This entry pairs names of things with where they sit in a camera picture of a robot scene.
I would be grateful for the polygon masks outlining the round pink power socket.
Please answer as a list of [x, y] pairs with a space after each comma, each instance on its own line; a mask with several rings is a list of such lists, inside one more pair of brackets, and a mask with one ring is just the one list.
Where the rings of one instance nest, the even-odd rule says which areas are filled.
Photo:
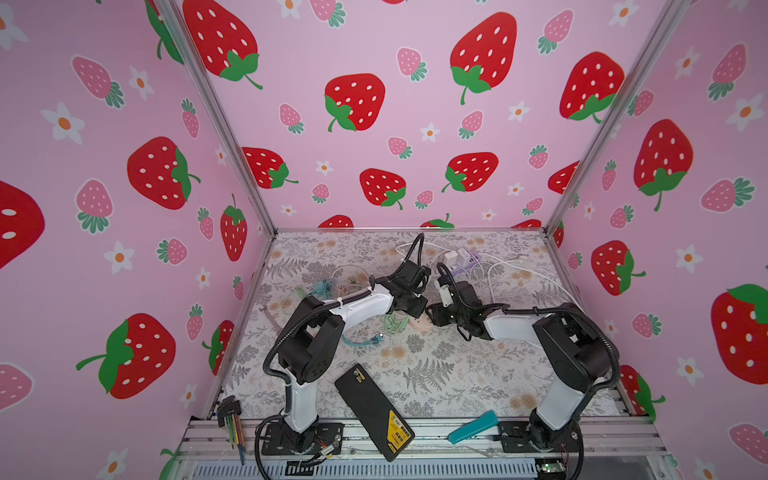
[[409, 321], [410, 326], [420, 333], [428, 333], [434, 329], [434, 325], [428, 317], [419, 317]]

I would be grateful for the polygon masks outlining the white charger plug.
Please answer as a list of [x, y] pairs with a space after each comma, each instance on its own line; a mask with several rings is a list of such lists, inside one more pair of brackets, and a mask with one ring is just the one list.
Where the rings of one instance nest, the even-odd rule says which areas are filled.
[[465, 268], [473, 261], [473, 255], [466, 249], [449, 250], [444, 254], [443, 263], [449, 268]]

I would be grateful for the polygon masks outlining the purple power strip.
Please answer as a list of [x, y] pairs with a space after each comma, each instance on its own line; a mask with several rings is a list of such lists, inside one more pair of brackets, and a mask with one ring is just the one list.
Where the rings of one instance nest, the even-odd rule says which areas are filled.
[[447, 251], [443, 256], [443, 263], [452, 275], [457, 276], [471, 272], [479, 265], [480, 259], [475, 252], [459, 248]]

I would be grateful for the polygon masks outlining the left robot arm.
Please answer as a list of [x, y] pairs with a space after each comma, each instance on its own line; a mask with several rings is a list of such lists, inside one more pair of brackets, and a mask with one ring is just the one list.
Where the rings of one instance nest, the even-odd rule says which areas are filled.
[[262, 364], [286, 389], [279, 416], [295, 434], [310, 431], [318, 420], [316, 382], [330, 367], [344, 332], [371, 318], [424, 313], [424, 296], [431, 269], [406, 260], [388, 276], [372, 277], [364, 288], [345, 297], [304, 298], [278, 334]]

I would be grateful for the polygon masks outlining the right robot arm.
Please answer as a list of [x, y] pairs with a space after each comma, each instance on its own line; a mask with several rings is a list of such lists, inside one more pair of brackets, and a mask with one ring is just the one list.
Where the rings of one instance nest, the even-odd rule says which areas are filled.
[[440, 278], [436, 284], [440, 300], [426, 309], [433, 325], [454, 325], [466, 341], [519, 340], [543, 350], [554, 379], [523, 434], [535, 449], [554, 449], [576, 430], [595, 394], [619, 382], [616, 346], [576, 304], [512, 309], [482, 303], [466, 281]]

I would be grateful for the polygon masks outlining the teal plastic tool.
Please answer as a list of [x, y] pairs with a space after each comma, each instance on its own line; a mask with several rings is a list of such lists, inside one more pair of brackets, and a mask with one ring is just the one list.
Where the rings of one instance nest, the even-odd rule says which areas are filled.
[[458, 444], [459, 442], [477, 436], [480, 433], [496, 427], [498, 423], [499, 419], [497, 415], [493, 411], [487, 411], [476, 419], [452, 431], [448, 435], [447, 440], [451, 444]]

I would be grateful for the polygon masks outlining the black rectangular device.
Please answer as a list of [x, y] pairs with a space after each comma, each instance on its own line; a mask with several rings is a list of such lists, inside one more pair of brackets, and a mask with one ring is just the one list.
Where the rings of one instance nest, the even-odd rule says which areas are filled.
[[334, 385], [388, 462], [414, 440], [413, 429], [361, 364], [355, 364]]

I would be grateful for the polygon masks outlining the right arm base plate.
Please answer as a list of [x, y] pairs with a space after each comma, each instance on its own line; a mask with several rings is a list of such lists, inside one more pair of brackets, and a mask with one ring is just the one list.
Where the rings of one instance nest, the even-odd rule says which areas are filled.
[[494, 440], [501, 443], [505, 453], [578, 453], [583, 439], [576, 427], [577, 424], [571, 423], [555, 431], [543, 423], [501, 421]]

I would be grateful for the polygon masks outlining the aluminium front rail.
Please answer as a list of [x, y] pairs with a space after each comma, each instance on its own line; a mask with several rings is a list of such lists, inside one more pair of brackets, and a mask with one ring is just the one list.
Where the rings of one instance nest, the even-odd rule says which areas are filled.
[[240, 455], [214, 421], [190, 424], [173, 461], [171, 479], [679, 479], [677, 462], [656, 428], [639, 417], [586, 417], [581, 432], [548, 453], [507, 436], [515, 419], [452, 444], [463, 418], [412, 419], [415, 437], [393, 460], [378, 451], [362, 424], [342, 420], [339, 452], [314, 467], [300, 456], [254, 458], [255, 420], [244, 423]]

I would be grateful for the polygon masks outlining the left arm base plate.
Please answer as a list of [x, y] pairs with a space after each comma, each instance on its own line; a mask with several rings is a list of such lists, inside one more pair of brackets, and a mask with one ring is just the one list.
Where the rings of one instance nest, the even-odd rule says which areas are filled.
[[266, 456], [337, 455], [341, 452], [344, 424], [315, 422], [297, 433], [286, 422], [272, 422], [259, 435], [259, 452]]

